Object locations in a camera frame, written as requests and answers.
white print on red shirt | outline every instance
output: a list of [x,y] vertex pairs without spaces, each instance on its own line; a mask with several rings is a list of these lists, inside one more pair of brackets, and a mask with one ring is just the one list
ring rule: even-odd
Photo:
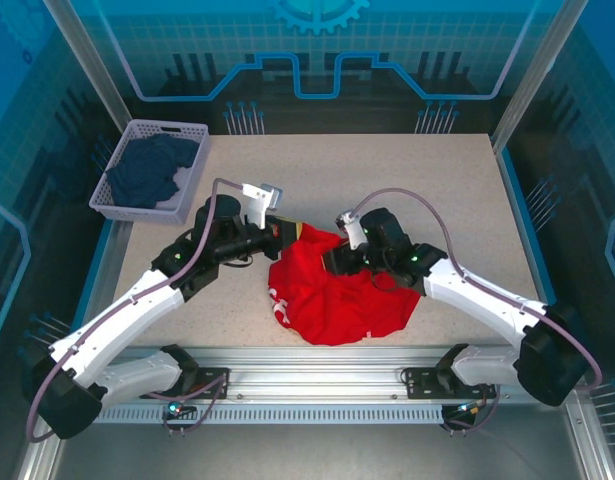
[[275,288],[269,289],[269,299],[271,300],[271,311],[274,316],[276,312],[280,312],[282,318],[280,319],[283,323],[290,324],[289,318],[287,318],[287,300],[280,299],[278,300],[276,297],[278,296],[278,292]]

red cloth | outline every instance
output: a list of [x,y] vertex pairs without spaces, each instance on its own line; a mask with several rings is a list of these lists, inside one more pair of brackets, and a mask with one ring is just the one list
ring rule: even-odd
[[343,243],[338,235],[303,224],[300,238],[269,269],[269,295],[283,327],[316,345],[341,345],[384,337],[407,325],[420,295],[396,289],[387,274],[335,276],[322,254]]

laundry basket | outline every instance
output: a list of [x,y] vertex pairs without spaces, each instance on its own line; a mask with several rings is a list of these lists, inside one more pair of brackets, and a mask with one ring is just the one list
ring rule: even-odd
[[[177,138],[187,138],[200,144],[193,165],[190,168],[179,168],[174,175],[174,182],[176,182],[179,188],[178,192],[169,200],[158,202],[153,209],[118,207],[114,205],[114,200],[111,196],[111,186],[107,181],[107,170],[114,167],[120,161],[129,141],[150,137],[158,133],[166,133]],[[207,125],[158,120],[132,120],[127,125],[120,142],[118,142],[114,154],[107,164],[105,173],[101,176],[94,194],[89,200],[89,206],[112,220],[183,225],[187,221],[187,215],[189,215],[189,210],[194,200],[200,175],[205,168],[209,146]]]

gear logo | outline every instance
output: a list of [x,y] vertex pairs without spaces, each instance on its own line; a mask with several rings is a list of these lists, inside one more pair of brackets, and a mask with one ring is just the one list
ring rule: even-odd
[[360,18],[360,9],[369,6],[369,0],[271,0],[276,20],[284,20],[287,27],[298,27],[300,33],[320,35],[326,30],[347,28],[349,19]]
[[14,39],[28,49],[40,40],[45,30],[41,0],[0,0],[0,20]]

speckled work surface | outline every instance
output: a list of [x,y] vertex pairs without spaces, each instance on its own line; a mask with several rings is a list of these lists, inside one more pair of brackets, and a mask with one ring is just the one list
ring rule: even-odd
[[[465,267],[520,295],[536,295],[486,135],[282,135],[213,137],[187,226],[134,224],[117,297],[149,268],[163,247],[192,226],[194,212],[209,196],[217,176],[276,185],[284,190],[279,214],[331,231],[336,230],[333,221],[338,213],[374,190],[389,186],[415,190],[445,219]],[[378,206],[396,214],[413,242],[445,249],[440,228],[421,205],[404,196],[387,195],[369,208]],[[157,322],[134,344],[308,345],[272,316],[267,295],[269,265],[259,255],[247,269],[223,268],[217,281]],[[457,342],[504,343],[466,314],[423,298],[405,330],[360,344]]]

